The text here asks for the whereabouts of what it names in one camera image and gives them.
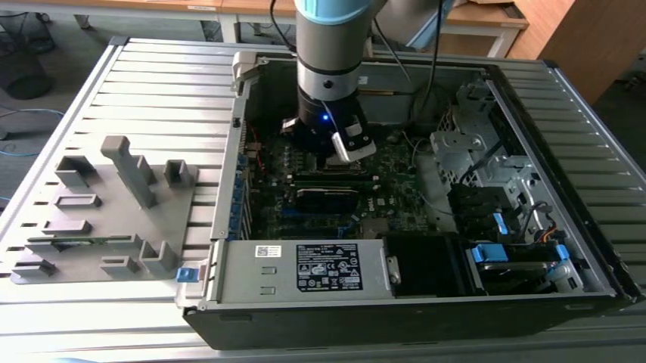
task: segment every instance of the open computer chassis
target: open computer chassis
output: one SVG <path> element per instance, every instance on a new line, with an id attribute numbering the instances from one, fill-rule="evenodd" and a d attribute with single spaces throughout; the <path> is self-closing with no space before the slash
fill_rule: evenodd
<path id="1" fill-rule="evenodd" d="M 404 63 L 412 72 L 428 72 L 429 62 Z M 385 59 L 365 59 L 361 74 L 379 83 L 383 70 L 395 71 L 391 64 Z M 639 288 L 499 68 L 440 62 L 436 71 L 451 111 L 448 116 L 428 115 L 439 120 L 427 140 L 432 153 L 428 146 L 417 150 L 419 141 L 411 145 L 417 152 L 412 164 L 401 165 L 411 148 L 404 141 L 392 146 L 383 139 L 376 140 L 377 155 L 388 150 L 395 156 L 376 156 L 377 161 L 360 166 L 339 166 L 308 161 L 287 144 L 257 139 L 264 135 L 257 132 L 259 120 L 281 105 L 279 98 L 292 102 L 295 62 L 285 54 L 236 55 L 233 112 L 239 118 L 227 142 L 215 243 L 205 261 L 184 264 L 188 275 L 195 271 L 195 281 L 183 284 L 176 299 L 185 321 L 215 349 L 518 337 L 640 299 Z M 377 119 L 387 111 L 376 107 L 387 106 L 365 98 L 361 103 L 368 119 L 381 126 L 391 122 Z M 271 118 L 280 119 L 289 112 L 276 112 Z M 483 119 L 488 125 L 477 123 Z M 484 159 L 486 165 L 471 170 Z M 295 168 L 307 172 L 299 174 Z M 337 177 L 337 168 L 364 179 L 341 178 L 331 186 L 327 181 L 329 175 Z M 392 174 L 383 175 L 385 169 Z M 316 175 L 329 170 L 335 173 L 320 182 Z M 459 178 L 467 172 L 472 176 Z M 391 184 L 373 178 L 379 173 Z M 349 203 L 355 209 L 345 215 L 347 225 L 339 224 L 340 213 L 327 211 L 323 222 L 312 216 L 312 203 L 320 205 L 319 197 L 325 195 L 297 203 L 303 191 L 356 191 L 365 185 L 369 193 L 389 194 L 369 194 L 349 202 L 347 195 L 333 199 L 335 205 Z M 272 188 L 279 190 L 276 199 L 271 199 Z M 259 202 L 263 195 L 271 199 L 265 204 Z M 484 200 L 476 206 L 463 203 L 472 196 Z M 532 208 L 539 200 L 548 205 L 542 213 Z M 477 208 L 487 204 L 492 207 L 481 212 Z M 531 221 L 527 231 L 524 219 Z M 559 225 L 559 234 L 547 238 L 550 222 Z M 276 227 L 280 223 L 292 225 Z M 544 245 L 526 253 L 526 246 L 543 237 Z M 333 259 L 331 253 L 341 257 Z M 357 267 L 357 279 L 348 269 L 349 282 L 336 289 L 327 286 L 329 280 L 313 278 L 323 268 L 325 279 L 339 276 L 337 266 L 329 267 L 333 261 Z M 542 275 L 527 278 L 520 273 L 511 285 L 508 281 L 500 284 L 499 276 L 536 261 L 548 262 L 538 268 Z"/>

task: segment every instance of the cable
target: cable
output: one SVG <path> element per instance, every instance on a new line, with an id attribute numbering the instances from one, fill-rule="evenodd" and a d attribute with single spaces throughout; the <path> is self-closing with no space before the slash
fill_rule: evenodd
<path id="1" fill-rule="evenodd" d="M 385 45 L 387 50 L 391 52 L 392 57 L 395 58 L 395 62 L 399 64 L 399 68 L 401 69 L 401 73 L 405 76 L 405 80 L 408 81 L 408 85 L 411 85 L 411 87 L 412 87 L 411 75 L 408 74 L 408 71 L 405 70 L 405 67 L 401 64 L 401 60 L 399 59 L 399 56 L 396 55 L 395 50 L 392 50 L 391 44 L 385 40 L 385 36 L 383 34 L 381 27 L 379 26 L 379 22 L 376 21 L 376 18 L 375 18 L 373 22 L 375 22 L 376 32 L 379 33 L 379 37 L 381 38 L 383 44 Z"/>
<path id="2" fill-rule="evenodd" d="M 62 116 L 64 116 L 64 113 L 57 111 L 57 110 L 52 110 L 52 109 L 48 109 L 48 108 L 24 108 L 21 110 L 18 109 L 14 109 L 12 107 L 8 107 L 2 104 L 0 104 L 0 108 L 4 108 L 5 110 L 9 110 L 8 113 L 4 113 L 2 115 L 0 115 L 0 119 L 2 117 L 6 117 L 9 115 L 13 115 L 16 113 L 20 113 L 20 112 L 46 112 L 46 113 L 53 113 L 54 115 L 58 116 L 58 119 L 62 119 Z M 26 153 L 26 154 L 21 154 L 21 153 L 10 153 L 10 152 L 6 152 L 6 151 L 0 151 L 0 155 L 5 155 L 8 157 L 33 157 L 36 155 L 38 155 L 40 153 Z"/>
<path id="3" fill-rule="evenodd" d="M 547 237 L 551 236 L 556 231 L 556 221 L 552 219 L 548 213 L 544 214 L 544 218 L 550 221 L 550 228 L 547 228 L 547 231 L 544 231 L 544 233 L 538 238 L 538 241 L 543 244 L 547 243 Z"/>
<path id="4" fill-rule="evenodd" d="M 532 206 L 528 207 L 527 215 L 524 216 L 523 224 L 518 233 L 518 242 L 522 242 L 524 239 L 524 232 L 527 231 L 528 223 L 532 220 L 534 211 L 536 211 L 536 209 L 543 205 L 548 206 L 547 202 L 538 200 Z"/>
<path id="5" fill-rule="evenodd" d="M 421 143 L 423 141 L 431 142 L 431 141 L 429 141 L 427 138 L 421 138 L 421 139 L 420 139 L 420 140 L 416 142 L 415 146 L 412 147 L 411 166 L 415 166 L 415 155 L 416 155 L 416 149 L 417 149 L 417 147 L 420 146 L 420 143 Z"/>
<path id="6" fill-rule="evenodd" d="M 440 48 L 440 28 L 441 28 L 443 2 L 444 2 L 444 0 L 439 0 L 437 3 L 436 3 L 435 48 L 432 50 L 431 74 L 428 75 L 428 84 L 425 85 L 424 97 L 421 98 L 420 112 L 424 112 L 425 105 L 428 104 L 428 97 L 431 95 L 432 84 L 435 83 L 436 53 L 439 52 L 439 48 Z"/>
<path id="7" fill-rule="evenodd" d="M 271 4 L 269 4 L 271 24 L 273 24 L 275 31 L 279 33 L 279 36 L 283 39 L 284 46 L 287 47 L 291 53 L 296 53 L 296 46 L 292 43 L 289 43 L 289 41 L 287 40 L 287 36 L 284 36 L 283 31 L 279 28 L 279 24 L 275 22 L 273 7 L 275 7 L 275 0 L 271 0 Z"/>
<path id="8" fill-rule="evenodd" d="M 464 171 L 464 174 L 461 174 L 461 176 L 457 180 L 457 184 L 461 184 L 461 182 L 464 181 L 464 179 L 465 179 L 465 177 L 468 176 L 469 173 L 472 173 L 475 170 L 480 169 L 484 166 L 484 164 L 487 163 L 490 158 L 494 156 L 495 151 L 498 151 L 498 149 L 502 146 L 503 146 L 503 142 L 498 141 L 495 143 L 494 147 L 487 150 L 487 152 L 484 153 L 484 156 L 480 158 L 480 160 L 477 160 L 475 162 L 475 164 L 471 165 L 471 167 Z"/>
<path id="9" fill-rule="evenodd" d="M 8 153 L 5 151 L 0 151 L 0 155 L 5 155 L 8 157 L 34 157 L 40 153 L 28 153 L 28 154 L 16 154 L 16 153 Z"/>
<path id="10" fill-rule="evenodd" d="M 431 207 L 432 210 L 435 210 L 436 212 L 441 213 L 441 214 L 445 214 L 447 216 L 455 216 L 451 212 L 445 212 L 444 210 L 439 209 L 436 206 L 433 206 L 431 204 L 431 202 L 428 202 L 428 200 L 425 199 L 424 195 L 419 192 L 419 195 L 421 197 L 421 199 L 424 200 L 425 204 Z"/>

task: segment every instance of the aluminum extrusion table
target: aluminum extrusion table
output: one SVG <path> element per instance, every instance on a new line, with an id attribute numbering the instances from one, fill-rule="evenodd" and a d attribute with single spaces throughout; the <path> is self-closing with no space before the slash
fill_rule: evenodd
<path id="1" fill-rule="evenodd" d="M 113 39 L 0 218 L 0 347 L 37 358 L 89 361 L 339 361 L 344 358 L 477 353 L 477 361 L 615 359 L 618 349 L 646 353 L 646 310 L 584 318 L 532 336 L 421 345 L 347 346 L 300 350 L 213 351 L 181 318 L 175 281 L 18 286 L 8 278 L 18 254 L 6 226 L 38 212 L 53 164 L 65 148 L 128 135 L 149 164 L 183 159 L 200 168 L 181 259 L 205 258 L 220 177 L 223 141 L 231 122 L 231 63 L 241 50 L 279 47 Z M 409 58 L 424 55 L 403 54 Z M 443 61 L 472 62 L 468 57 Z M 479 58 L 503 70 L 543 132 L 590 211 L 646 285 L 646 178 L 558 68 L 539 61 Z"/>

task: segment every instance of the metal bracket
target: metal bracket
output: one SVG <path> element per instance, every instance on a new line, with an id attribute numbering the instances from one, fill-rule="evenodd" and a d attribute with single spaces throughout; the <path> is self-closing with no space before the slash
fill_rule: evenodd
<path id="1" fill-rule="evenodd" d="M 468 158 L 469 150 L 484 150 L 480 137 L 460 132 L 435 131 L 429 141 L 443 169 L 459 170 Z"/>

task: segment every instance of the barcode label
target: barcode label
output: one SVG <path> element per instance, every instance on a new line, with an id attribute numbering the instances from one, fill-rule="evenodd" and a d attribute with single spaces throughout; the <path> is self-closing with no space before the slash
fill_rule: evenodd
<path id="1" fill-rule="evenodd" d="M 215 11 L 215 7 L 213 6 L 193 6 L 193 5 L 189 5 L 188 6 L 188 9 L 189 10 Z"/>
<path id="2" fill-rule="evenodd" d="M 281 246 L 256 246 L 255 247 L 255 256 L 256 257 L 280 257 L 281 255 Z"/>

